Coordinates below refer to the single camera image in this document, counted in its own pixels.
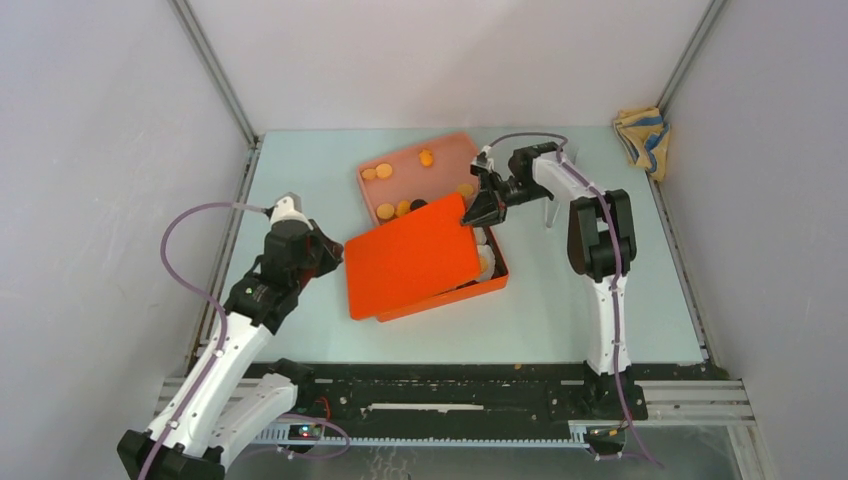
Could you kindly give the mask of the metal tongs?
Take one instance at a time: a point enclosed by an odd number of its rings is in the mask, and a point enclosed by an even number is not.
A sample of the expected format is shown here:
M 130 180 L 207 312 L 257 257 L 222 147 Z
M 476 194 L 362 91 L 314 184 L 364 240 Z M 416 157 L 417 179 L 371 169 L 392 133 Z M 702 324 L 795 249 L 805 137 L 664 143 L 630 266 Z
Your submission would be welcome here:
M 573 146 L 566 146 L 564 148 L 563 156 L 569 160 L 574 165 L 577 164 L 577 153 L 579 149 Z M 544 204 L 544 226 L 546 229 L 551 230 L 557 220 L 558 213 L 560 211 L 561 204 L 556 200 L 547 200 Z

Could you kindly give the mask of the pink cookie tray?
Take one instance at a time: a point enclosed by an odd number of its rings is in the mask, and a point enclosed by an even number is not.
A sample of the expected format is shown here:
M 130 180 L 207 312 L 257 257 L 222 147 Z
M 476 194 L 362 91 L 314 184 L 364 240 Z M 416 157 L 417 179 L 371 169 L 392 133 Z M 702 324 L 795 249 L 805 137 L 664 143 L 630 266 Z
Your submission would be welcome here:
M 429 149 L 434 155 L 434 164 L 423 167 L 418 158 L 422 149 Z M 471 137 L 462 131 L 450 133 L 424 142 L 404 147 L 356 167 L 356 180 L 362 193 L 367 211 L 377 226 L 380 221 L 375 213 L 378 205 L 391 203 L 395 206 L 403 200 L 410 202 L 423 199 L 428 203 L 439 200 L 456 192 L 458 185 L 467 183 L 475 187 L 475 194 L 465 200 L 469 205 L 478 192 L 478 180 L 470 172 L 470 162 L 479 153 L 479 148 Z M 363 180 L 360 172 L 381 163 L 393 167 L 393 175 L 388 179 Z

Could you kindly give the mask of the orange cookie box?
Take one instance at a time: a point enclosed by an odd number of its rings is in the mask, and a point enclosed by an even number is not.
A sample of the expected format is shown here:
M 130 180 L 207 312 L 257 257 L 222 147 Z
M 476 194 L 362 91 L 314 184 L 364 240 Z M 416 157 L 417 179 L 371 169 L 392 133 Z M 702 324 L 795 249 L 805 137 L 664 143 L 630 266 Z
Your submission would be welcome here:
M 432 310 L 438 307 L 457 303 L 462 300 L 467 300 L 476 296 L 503 289 L 507 285 L 509 279 L 509 268 L 503 257 L 503 253 L 500 249 L 500 245 L 497 241 L 495 233 L 493 232 L 493 228 L 483 227 L 483 229 L 486 231 L 488 240 L 490 242 L 490 245 L 492 246 L 492 249 L 494 250 L 494 255 L 496 257 L 494 276 L 489 281 L 478 283 L 475 279 L 466 282 L 465 284 L 462 284 L 452 290 L 445 291 L 413 305 L 402 307 L 400 309 L 396 309 L 387 313 L 379 314 L 376 316 L 377 321 L 384 323 L 396 320 L 402 317 Z

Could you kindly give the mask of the orange box lid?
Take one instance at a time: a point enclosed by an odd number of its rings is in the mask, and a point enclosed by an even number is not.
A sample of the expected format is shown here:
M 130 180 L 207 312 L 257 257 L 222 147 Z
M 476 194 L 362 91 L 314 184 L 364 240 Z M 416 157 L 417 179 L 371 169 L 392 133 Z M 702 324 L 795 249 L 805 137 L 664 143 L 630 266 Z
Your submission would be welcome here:
M 348 240 L 348 311 L 364 320 L 411 307 L 475 279 L 476 240 L 458 193 Z

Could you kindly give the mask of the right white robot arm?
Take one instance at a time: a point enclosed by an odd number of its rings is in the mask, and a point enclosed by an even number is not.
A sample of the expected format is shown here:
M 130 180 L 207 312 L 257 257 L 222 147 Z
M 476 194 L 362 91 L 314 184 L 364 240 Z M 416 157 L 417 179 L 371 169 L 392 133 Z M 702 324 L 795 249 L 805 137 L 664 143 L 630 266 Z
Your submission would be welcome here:
M 613 376 L 630 365 L 625 344 L 624 292 L 637 254 L 629 194 L 605 190 L 591 181 L 564 153 L 547 142 L 517 149 L 508 161 L 510 176 L 495 171 L 485 146 L 470 163 L 479 188 L 461 224 L 499 225 L 510 207 L 539 199 L 568 204 L 567 257 L 585 278 L 593 333 L 587 364 L 598 376 Z

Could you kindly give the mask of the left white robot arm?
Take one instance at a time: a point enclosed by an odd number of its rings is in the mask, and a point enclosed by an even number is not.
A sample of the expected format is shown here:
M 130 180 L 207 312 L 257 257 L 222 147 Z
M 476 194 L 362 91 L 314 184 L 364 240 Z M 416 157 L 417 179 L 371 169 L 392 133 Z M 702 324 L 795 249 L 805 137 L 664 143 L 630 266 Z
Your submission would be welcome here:
M 226 405 L 257 354 L 297 307 L 310 280 L 333 272 L 342 246 L 300 214 L 275 220 L 251 270 L 224 304 L 225 321 L 166 408 L 117 452 L 132 479 L 222 479 L 273 419 L 304 416 L 316 403 L 311 371 L 282 359 L 234 407 Z

